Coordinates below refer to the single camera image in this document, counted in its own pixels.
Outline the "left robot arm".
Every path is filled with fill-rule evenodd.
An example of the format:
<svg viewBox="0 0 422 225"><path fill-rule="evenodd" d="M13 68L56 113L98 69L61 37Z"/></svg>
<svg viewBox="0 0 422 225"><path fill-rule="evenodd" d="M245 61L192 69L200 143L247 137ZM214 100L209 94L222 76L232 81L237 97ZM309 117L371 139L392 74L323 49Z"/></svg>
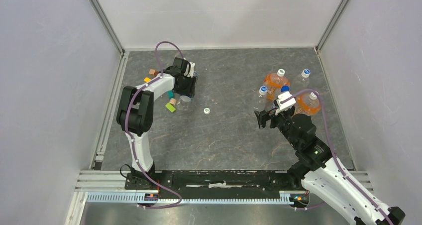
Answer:
<svg viewBox="0 0 422 225"><path fill-rule="evenodd" d="M149 146L154 103L168 92L190 102L195 95L197 80L195 64L176 57L171 66L159 72L154 71L153 78L144 84L123 88L116 122L130 143L132 165L129 167L128 179L137 179L144 189L150 189L156 184L154 161Z"/></svg>

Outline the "green block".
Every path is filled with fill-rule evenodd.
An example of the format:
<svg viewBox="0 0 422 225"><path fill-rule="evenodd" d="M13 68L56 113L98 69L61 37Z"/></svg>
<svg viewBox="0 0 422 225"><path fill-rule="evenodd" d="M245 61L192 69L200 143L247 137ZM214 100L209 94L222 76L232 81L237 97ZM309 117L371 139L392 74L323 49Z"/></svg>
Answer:
<svg viewBox="0 0 422 225"><path fill-rule="evenodd" d="M176 107L175 107L173 104L171 104L171 103L167 103L167 104L165 105L165 107L166 107L166 109L168 109L171 113L173 113L173 112L176 110Z"/></svg>

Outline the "teal block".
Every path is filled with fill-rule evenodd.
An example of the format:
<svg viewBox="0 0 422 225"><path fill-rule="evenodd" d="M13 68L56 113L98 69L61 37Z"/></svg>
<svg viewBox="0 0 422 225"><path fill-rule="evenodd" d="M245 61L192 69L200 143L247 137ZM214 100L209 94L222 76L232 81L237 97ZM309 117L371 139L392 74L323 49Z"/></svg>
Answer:
<svg viewBox="0 0 422 225"><path fill-rule="evenodd" d="M168 91L167 95L168 95L168 98L170 99L173 99L175 97L173 91Z"/></svg>

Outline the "tan wooden block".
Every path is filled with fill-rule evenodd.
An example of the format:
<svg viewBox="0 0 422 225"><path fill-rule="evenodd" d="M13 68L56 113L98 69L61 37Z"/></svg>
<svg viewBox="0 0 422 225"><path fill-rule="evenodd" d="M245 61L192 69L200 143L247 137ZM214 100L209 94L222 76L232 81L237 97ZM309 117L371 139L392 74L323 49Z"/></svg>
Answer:
<svg viewBox="0 0 422 225"><path fill-rule="evenodd" d="M149 70L149 75L151 75L152 77L156 77L158 74L159 72L157 70L154 70L154 69Z"/></svg>

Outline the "clear plastic bottle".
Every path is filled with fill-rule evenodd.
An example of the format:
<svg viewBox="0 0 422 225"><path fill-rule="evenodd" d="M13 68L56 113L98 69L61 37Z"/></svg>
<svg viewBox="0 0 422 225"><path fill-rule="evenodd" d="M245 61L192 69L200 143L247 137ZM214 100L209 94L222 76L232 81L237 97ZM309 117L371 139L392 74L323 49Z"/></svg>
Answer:
<svg viewBox="0 0 422 225"><path fill-rule="evenodd" d="M267 103L267 94L262 96L259 95L259 92L257 92L254 96L254 100L253 100L253 109L255 111L262 111L265 110L266 108L266 103Z"/></svg>

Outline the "tan cylinder block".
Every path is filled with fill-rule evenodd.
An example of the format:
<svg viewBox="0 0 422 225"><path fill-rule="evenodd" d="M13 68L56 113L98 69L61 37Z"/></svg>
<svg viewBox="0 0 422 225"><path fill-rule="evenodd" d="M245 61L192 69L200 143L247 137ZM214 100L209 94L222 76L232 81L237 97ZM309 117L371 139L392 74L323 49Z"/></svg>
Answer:
<svg viewBox="0 0 422 225"><path fill-rule="evenodd" d="M171 105L175 106L175 105L176 105L176 103L177 103L177 99L175 99L175 98L171 98L171 99L169 100L169 103L170 103Z"/></svg>

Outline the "blue label bottle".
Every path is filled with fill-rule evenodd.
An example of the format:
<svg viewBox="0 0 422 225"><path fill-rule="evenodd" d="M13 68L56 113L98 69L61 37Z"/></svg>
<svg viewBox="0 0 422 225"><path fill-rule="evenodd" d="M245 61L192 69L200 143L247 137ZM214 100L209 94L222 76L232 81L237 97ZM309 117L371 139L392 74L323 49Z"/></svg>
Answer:
<svg viewBox="0 0 422 225"><path fill-rule="evenodd" d="M198 74L196 71L194 71L193 79L194 81L192 83L190 91L187 94L182 94L182 95L177 94L177 101L176 101L177 111L187 112L190 110L190 107L193 103L193 97L195 96L195 88L196 88L196 83L198 79Z"/></svg>

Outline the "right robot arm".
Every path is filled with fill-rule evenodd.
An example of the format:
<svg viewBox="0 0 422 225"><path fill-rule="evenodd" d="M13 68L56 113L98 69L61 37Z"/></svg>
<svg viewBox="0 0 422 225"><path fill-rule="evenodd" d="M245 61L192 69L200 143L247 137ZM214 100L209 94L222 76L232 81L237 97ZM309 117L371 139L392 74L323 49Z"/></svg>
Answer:
<svg viewBox="0 0 422 225"><path fill-rule="evenodd" d="M254 113L260 128L277 128L295 150L299 160L287 176L291 188L314 193L351 225L402 224L405 212L377 199L335 158L330 147L316 136L310 116L293 114L292 109Z"/></svg>

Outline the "blue cap pepsi bottle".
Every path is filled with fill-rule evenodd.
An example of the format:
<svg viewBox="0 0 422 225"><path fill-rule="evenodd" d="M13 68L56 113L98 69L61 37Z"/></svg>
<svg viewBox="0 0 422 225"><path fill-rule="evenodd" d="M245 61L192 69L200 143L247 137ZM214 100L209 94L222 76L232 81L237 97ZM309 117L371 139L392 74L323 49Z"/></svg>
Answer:
<svg viewBox="0 0 422 225"><path fill-rule="evenodd" d="M274 99L278 99L278 96L286 91L289 91L290 87L287 85L283 85L281 88L277 88L274 92Z"/></svg>

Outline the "orange bottle right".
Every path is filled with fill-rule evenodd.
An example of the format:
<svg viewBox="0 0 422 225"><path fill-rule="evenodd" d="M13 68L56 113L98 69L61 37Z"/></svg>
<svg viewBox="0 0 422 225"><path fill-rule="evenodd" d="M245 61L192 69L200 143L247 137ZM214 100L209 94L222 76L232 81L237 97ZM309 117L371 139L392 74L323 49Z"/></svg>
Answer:
<svg viewBox="0 0 422 225"><path fill-rule="evenodd" d="M316 115L320 109L321 105L318 100L318 92L304 92L299 94L296 97L295 111L296 114L305 114L308 116Z"/></svg>

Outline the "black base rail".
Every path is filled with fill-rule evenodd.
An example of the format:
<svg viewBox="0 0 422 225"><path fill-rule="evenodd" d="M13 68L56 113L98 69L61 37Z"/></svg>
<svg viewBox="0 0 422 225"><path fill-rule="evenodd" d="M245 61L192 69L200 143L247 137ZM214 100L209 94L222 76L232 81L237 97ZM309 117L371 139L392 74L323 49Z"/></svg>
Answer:
<svg viewBox="0 0 422 225"><path fill-rule="evenodd" d="M128 179L126 190L145 190L165 199L275 198L282 193L305 193L298 179L277 170L162 170L149 182Z"/></svg>

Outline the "orange bottle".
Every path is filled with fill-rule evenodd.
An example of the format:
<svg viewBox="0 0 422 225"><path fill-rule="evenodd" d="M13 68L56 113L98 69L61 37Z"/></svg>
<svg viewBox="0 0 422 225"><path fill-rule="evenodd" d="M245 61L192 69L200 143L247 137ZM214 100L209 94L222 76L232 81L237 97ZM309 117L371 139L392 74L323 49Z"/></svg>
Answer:
<svg viewBox="0 0 422 225"><path fill-rule="evenodd" d="M305 114L308 116L316 115L320 109L321 105L318 100L318 92L304 92L299 94L296 97L295 111L296 114Z"/></svg>
<svg viewBox="0 0 422 225"><path fill-rule="evenodd" d="M276 73L269 73L265 77L263 85L268 89L267 99L272 101L281 92L283 86L290 87L290 81L285 76L285 70L279 69Z"/></svg>

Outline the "clear bottle white cap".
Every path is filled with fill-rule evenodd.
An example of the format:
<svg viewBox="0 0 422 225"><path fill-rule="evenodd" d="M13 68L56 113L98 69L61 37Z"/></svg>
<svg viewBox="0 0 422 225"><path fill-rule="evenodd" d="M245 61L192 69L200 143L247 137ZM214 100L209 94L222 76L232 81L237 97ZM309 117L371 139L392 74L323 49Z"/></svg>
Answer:
<svg viewBox="0 0 422 225"><path fill-rule="evenodd" d="M309 69L303 69L303 71L291 81L290 93L292 95L308 87L310 74L311 71Z"/></svg>

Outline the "orange bottle left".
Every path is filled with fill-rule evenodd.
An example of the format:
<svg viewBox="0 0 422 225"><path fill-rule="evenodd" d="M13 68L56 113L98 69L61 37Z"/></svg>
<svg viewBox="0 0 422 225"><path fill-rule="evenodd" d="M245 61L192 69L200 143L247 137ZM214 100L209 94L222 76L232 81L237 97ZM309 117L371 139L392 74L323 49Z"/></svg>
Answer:
<svg viewBox="0 0 422 225"><path fill-rule="evenodd" d="M283 86L290 87L290 81L285 76L285 70L279 69L276 73L269 73L265 77L263 85L268 89L267 99L272 101L281 92Z"/></svg>

